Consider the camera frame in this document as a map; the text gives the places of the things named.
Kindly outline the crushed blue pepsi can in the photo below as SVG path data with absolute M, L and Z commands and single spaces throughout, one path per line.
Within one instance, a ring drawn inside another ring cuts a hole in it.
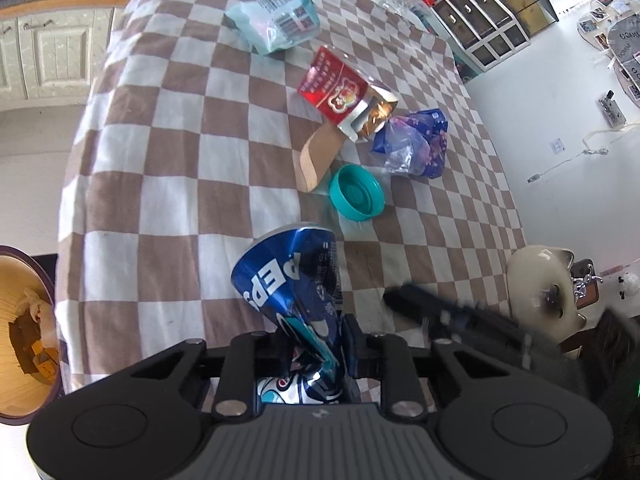
M 313 223 L 282 226 L 247 248 L 231 271 L 231 284 L 300 350 L 297 370 L 258 380 L 259 399 L 283 404 L 337 401 L 345 372 L 334 233 Z

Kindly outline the blue floral plastic bag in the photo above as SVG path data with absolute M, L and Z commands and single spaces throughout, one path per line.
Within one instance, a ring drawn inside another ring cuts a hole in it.
M 391 174 L 437 179 L 445 169 L 448 119 L 439 108 L 394 116 L 373 139 L 371 152 Z

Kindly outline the yellow small carton box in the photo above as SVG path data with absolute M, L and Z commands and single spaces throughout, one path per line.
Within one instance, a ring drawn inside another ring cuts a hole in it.
M 58 374 L 58 350 L 55 348 L 45 347 L 41 340 L 37 340 L 32 344 L 32 352 L 34 352 L 35 367 L 38 373 L 49 382 Z

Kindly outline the torn brown cardboard piece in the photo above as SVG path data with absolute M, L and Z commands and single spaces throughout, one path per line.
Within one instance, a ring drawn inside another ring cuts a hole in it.
M 39 374 L 32 359 L 32 344 L 41 340 L 40 326 L 28 311 L 9 322 L 9 335 L 18 365 L 24 374 Z

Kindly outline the red gold snack bag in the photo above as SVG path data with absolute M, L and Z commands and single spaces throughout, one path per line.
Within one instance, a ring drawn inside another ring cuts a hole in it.
M 356 58 L 328 44 L 318 47 L 298 93 L 352 142 L 378 133 L 399 103 Z

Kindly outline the light blue snack pouch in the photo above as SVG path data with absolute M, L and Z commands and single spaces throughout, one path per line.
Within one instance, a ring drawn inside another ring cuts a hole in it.
M 296 47 L 317 36 L 321 28 L 312 0 L 245 1 L 226 15 L 261 55 Z

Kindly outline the yellow round trash bin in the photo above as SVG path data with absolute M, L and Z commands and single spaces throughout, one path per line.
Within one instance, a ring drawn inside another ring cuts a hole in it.
M 1 422 L 28 424 L 63 393 L 54 317 L 58 256 L 1 247 Z

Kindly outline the teal plastic lid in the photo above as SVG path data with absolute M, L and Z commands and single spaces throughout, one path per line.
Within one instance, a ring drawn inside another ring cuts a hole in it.
M 357 165 L 345 165 L 337 170 L 330 182 L 329 198 L 339 214 L 357 222 L 379 216 L 386 205 L 378 180 Z

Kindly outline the small brown cardboard piece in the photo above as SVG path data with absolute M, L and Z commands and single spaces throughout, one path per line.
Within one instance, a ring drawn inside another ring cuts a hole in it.
M 305 142 L 296 158 L 297 189 L 312 192 L 328 172 L 336 156 L 347 141 L 347 136 L 336 125 L 326 122 Z

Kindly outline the checkered brown white tablecloth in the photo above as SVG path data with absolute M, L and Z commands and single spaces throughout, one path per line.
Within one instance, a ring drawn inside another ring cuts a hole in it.
M 66 391 L 188 338 L 224 346 L 268 322 L 235 291 L 248 245 L 295 222 L 337 238 L 344 308 L 368 332 L 421 336 L 382 304 L 415 281 L 499 311 L 506 260 L 525 244 L 500 160 L 446 42 L 373 0 L 312 0 L 320 32 L 268 55 L 226 11 L 255 0 L 130 0 L 74 140 L 58 220 L 55 316 Z M 352 222 L 328 189 L 297 189 L 296 158 L 321 126 L 297 91 L 324 44 L 449 122 L 442 176 L 388 174 L 367 144 L 339 165 L 381 183 L 382 214 Z

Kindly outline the white drawer organizer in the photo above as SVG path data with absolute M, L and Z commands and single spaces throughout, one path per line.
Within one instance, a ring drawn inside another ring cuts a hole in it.
M 482 72 L 530 45 L 523 26 L 500 0 L 438 0 L 434 12 Z

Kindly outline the cream cabinet bench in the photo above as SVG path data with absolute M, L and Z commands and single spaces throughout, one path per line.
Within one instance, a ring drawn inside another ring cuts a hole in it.
M 129 0 L 37 0 L 1 9 L 1 109 L 81 105 Z

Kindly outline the panda photo wall board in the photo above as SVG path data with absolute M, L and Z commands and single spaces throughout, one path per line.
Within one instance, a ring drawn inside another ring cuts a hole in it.
M 578 20 L 579 36 L 610 59 L 608 66 L 623 92 L 639 106 L 639 3 L 591 0 Z

